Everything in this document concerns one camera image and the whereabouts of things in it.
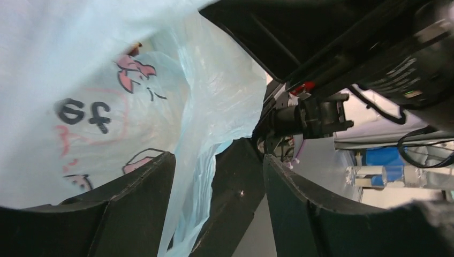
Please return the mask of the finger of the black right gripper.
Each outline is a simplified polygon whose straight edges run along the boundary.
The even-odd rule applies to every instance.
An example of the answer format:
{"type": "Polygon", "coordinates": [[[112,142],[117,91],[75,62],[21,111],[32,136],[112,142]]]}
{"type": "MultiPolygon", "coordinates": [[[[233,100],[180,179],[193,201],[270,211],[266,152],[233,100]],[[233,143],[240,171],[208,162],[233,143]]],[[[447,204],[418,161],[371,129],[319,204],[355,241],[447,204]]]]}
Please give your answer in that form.
{"type": "Polygon", "coordinates": [[[336,56],[358,63],[374,44],[408,33],[423,1],[218,1],[203,17],[227,32],[274,79],[284,81],[336,56]]]}

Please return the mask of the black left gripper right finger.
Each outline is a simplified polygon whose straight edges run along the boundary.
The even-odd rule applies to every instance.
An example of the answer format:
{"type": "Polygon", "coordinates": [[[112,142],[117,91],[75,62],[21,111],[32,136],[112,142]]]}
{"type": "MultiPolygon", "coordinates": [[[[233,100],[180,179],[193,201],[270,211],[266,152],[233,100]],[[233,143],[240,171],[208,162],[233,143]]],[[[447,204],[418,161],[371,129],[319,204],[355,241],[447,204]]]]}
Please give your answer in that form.
{"type": "Polygon", "coordinates": [[[453,256],[453,204],[381,209],[333,193],[272,155],[264,184],[278,256],[453,256]]]}

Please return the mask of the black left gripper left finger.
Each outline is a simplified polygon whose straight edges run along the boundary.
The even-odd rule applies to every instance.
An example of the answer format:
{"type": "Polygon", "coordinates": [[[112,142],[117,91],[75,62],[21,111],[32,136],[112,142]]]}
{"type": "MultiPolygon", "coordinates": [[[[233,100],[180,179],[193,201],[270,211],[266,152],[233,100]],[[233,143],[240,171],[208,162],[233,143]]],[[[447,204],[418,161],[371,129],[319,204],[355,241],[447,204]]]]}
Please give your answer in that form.
{"type": "Polygon", "coordinates": [[[1,208],[1,256],[157,256],[175,165],[163,153],[57,206],[1,208]]]}

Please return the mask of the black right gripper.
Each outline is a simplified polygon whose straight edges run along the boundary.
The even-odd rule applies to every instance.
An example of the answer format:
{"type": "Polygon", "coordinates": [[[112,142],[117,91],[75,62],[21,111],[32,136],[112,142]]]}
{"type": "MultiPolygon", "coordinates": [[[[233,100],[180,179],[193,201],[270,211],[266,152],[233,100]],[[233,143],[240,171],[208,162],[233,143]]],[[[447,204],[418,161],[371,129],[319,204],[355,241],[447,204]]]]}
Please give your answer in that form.
{"type": "Polygon", "coordinates": [[[453,1],[365,1],[368,10],[304,61],[289,91],[325,97],[358,85],[453,131],[453,1]]]}

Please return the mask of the light blue printed plastic bag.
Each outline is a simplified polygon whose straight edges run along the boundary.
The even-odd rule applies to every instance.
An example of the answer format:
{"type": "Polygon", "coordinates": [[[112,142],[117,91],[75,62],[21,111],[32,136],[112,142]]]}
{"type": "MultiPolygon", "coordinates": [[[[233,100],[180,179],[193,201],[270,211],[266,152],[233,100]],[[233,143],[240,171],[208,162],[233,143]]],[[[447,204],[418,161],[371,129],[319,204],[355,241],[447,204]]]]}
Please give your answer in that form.
{"type": "Polygon", "coordinates": [[[157,256],[189,256],[216,155],[259,121],[266,73],[208,1],[1,1],[1,208],[57,206],[163,153],[157,256]]]}

